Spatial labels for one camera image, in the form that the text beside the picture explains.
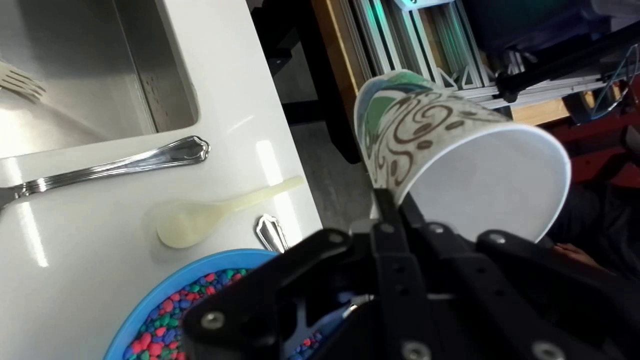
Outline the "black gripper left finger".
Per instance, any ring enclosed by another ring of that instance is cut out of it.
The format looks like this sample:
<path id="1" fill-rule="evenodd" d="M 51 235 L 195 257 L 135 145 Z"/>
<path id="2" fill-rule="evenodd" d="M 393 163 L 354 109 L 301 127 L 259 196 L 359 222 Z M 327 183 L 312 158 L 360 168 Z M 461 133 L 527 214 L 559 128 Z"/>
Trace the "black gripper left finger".
<path id="1" fill-rule="evenodd" d="M 320 231 L 190 308 L 189 360 L 356 360 L 375 352 L 369 238 Z"/>

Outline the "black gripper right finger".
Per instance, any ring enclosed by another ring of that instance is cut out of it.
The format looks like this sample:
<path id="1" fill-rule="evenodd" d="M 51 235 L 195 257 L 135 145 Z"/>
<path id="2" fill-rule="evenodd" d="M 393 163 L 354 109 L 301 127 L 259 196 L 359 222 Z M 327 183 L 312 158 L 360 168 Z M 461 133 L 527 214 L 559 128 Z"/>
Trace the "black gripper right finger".
<path id="1" fill-rule="evenodd" d="M 418 207 L 402 222 L 463 360 L 640 360 L 639 286 L 507 231 L 470 242 Z"/>

